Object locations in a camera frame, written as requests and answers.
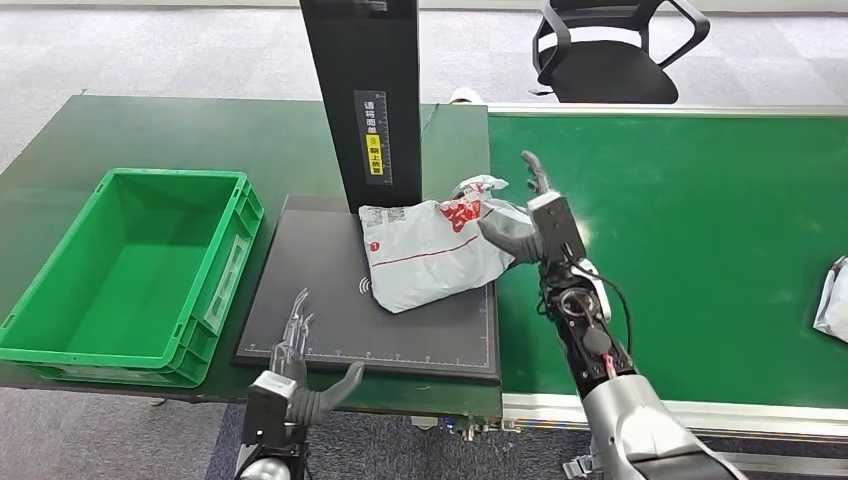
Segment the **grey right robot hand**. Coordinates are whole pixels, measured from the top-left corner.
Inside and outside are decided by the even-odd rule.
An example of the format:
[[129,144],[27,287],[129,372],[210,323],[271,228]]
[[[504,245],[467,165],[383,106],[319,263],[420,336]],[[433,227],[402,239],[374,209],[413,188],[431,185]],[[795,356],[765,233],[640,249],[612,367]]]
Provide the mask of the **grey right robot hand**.
[[537,218],[552,201],[560,197],[560,194],[552,189],[548,175],[534,153],[524,150],[521,152],[521,158],[532,174],[529,185],[533,192],[537,194],[527,204],[528,216],[534,230],[524,236],[514,236],[504,232],[487,219],[480,219],[478,226],[482,236],[500,250],[511,255],[515,263],[534,264],[547,258],[544,239],[537,227]]

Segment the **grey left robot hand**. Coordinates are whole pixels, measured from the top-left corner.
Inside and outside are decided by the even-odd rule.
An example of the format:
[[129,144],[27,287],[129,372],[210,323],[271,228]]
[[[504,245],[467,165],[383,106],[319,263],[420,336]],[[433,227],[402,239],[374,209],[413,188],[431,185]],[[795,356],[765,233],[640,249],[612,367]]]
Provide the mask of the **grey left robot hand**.
[[272,372],[295,383],[286,419],[303,426],[321,423],[357,389],[365,371],[365,364],[355,361],[348,366],[345,376],[331,387],[323,391],[308,387],[306,343],[314,318],[309,301],[309,290],[303,288],[294,299],[281,341],[274,347],[270,361]]

